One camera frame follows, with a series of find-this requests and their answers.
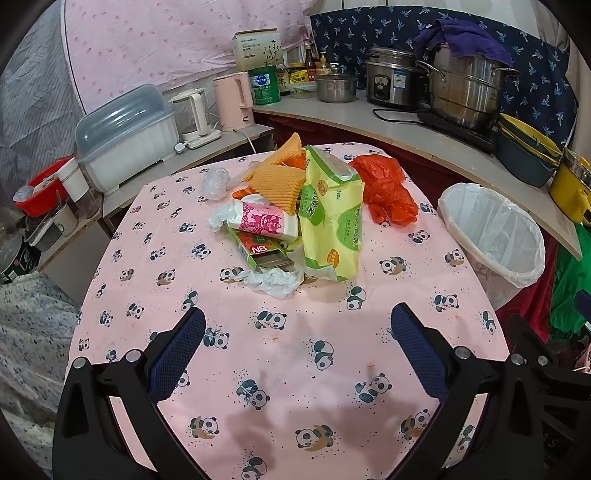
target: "stainless steel pot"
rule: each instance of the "stainless steel pot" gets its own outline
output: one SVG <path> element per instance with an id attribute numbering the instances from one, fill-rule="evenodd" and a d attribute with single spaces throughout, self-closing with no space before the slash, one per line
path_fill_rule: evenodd
<path id="1" fill-rule="evenodd" d="M 417 67 L 413 53 L 393 48 L 369 49 L 368 101 L 417 109 L 426 84 L 426 72 Z"/>
<path id="2" fill-rule="evenodd" d="M 344 73 L 316 76 L 318 100 L 327 103 L 348 103 L 357 95 L 357 78 Z"/>
<path id="3" fill-rule="evenodd" d="M 452 57 L 447 44 L 431 54 L 430 61 L 417 60 L 430 70 L 431 109 L 463 127 L 490 130 L 501 106 L 508 76 L 519 72 L 484 57 Z"/>

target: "white cord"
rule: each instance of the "white cord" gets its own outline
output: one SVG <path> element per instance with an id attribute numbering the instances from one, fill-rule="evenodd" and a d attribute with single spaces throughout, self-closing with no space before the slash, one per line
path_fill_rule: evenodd
<path id="1" fill-rule="evenodd" d="M 250 138 L 248 138 L 248 135 L 246 135 L 246 133 L 244 133 L 242 130 L 236 130 L 236 129 L 234 129 L 234 131 L 235 131 L 237 134 L 242 134 L 242 135 L 244 135 L 244 137 L 245 137 L 245 138 L 248 140 L 248 143 L 250 143 L 250 145 L 251 145 L 251 148 L 252 148 L 252 151 L 253 151 L 254 153 L 256 153 L 255 146 L 252 144 L 252 142 L 251 142 L 251 139 L 250 139 Z"/>

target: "cardboard box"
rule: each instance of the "cardboard box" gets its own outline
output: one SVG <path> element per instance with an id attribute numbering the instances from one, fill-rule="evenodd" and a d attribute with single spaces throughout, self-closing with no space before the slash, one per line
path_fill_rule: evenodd
<path id="1" fill-rule="evenodd" d="M 238 32 L 233 47 L 238 71 L 283 63 L 281 36 L 276 28 Z"/>
<path id="2" fill-rule="evenodd" d="M 283 268 L 293 265 L 293 262 L 285 256 L 277 240 L 233 228 L 229 228 L 228 232 L 244 260 L 253 270 L 261 272 L 266 268 Z"/>

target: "white trash bin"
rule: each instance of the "white trash bin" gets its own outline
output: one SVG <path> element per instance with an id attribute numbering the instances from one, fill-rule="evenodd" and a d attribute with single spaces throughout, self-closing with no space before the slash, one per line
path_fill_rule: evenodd
<path id="1" fill-rule="evenodd" d="M 512 201 L 478 184 L 458 183 L 438 205 L 495 310 L 539 279 L 546 255 L 542 232 Z"/>

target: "pink kettle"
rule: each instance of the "pink kettle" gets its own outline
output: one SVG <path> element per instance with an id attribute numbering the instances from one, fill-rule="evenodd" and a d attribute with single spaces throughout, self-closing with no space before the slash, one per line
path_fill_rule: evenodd
<path id="1" fill-rule="evenodd" d="M 223 132 L 254 124 L 252 94 L 247 72 L 231 73 L 214 79 L 213 91 Z"/>

